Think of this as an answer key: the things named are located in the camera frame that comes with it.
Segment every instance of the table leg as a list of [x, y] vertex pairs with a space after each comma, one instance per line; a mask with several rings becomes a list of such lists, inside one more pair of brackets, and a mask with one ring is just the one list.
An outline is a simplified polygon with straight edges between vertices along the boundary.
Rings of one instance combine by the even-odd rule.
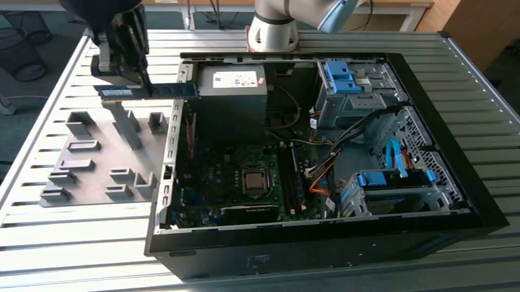
[[410, 9], [409, 14], [406, 15], [405, 21], [398, 31], [411, 32], [415, 30], [415, 27], [421, 21], [422, 15], [425, 12], [425, 7], [414, 7]]
[[179, 10], [182, 14], [182, 22], [184, 24], [184, 29], [195, 30], [195, 8], [191, 6], [190, 11], [187, 11], [187, 5], [179, 4]]

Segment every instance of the motherboard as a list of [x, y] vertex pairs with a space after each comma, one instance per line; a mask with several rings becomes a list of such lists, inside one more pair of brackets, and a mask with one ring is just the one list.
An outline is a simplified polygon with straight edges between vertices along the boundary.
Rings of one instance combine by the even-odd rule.
[[319, 218], [319, 196], [309, 196], [303, 179], [309, 151], [295, 144], [200, 150], [183, 175], [174, 221], [195, 228]]

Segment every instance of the label sticker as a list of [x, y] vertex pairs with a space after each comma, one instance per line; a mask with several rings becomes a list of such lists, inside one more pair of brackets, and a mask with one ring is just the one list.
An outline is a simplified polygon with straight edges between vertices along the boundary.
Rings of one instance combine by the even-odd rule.
[[370, 84], [370, 80], [367, 78], [355, 79], [357, 84]]
[[109, 90], [101, 90], [104, 96], [129, 96], [131, 90], [129, 89], [109, 89]]
[[330, 211], [334, 212], [334, 210], [335, 210], [335, 204], [334, 204], [334, 202], [333, 202], [333, 200], [331, 200], [330, 198], [326, 199], [325, 205], [326, 205], [326, 207], [329, 207]]
[[310, 128], [317, 129], [318, 128], [318, 120], [310, 119]]
[[227, 71], [212, 74], [212, 88], [256, 87], [255, 71]]

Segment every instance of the metal workbench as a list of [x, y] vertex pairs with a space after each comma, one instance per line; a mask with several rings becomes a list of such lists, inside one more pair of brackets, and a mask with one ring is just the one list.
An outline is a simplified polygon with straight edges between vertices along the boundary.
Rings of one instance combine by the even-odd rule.
[[[302, 32], [306, 51], [399, 52], [415, 72], [510, 226], [421, 260], [183, 283], [143, 256], [149, 203], [41, 208], [43, 183], [71, 110], [101, 112], [83, 37], [0, 188], [0, 288], [8, 291], [518, 291], [520, 118], [449, 38], [436, 33]], [[149, 31], [152, 82], [174, 82], [179, 53], [242, 51], [244, 33]], [[136, 116], [168, 101], [127, 102]]]

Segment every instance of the power supply label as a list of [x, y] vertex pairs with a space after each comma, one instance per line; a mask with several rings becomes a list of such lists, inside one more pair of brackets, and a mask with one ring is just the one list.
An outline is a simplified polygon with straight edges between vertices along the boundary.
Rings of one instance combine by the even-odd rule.
[[256, 87], [255, 71], [222, 71], [212, 74], [212, 88]]

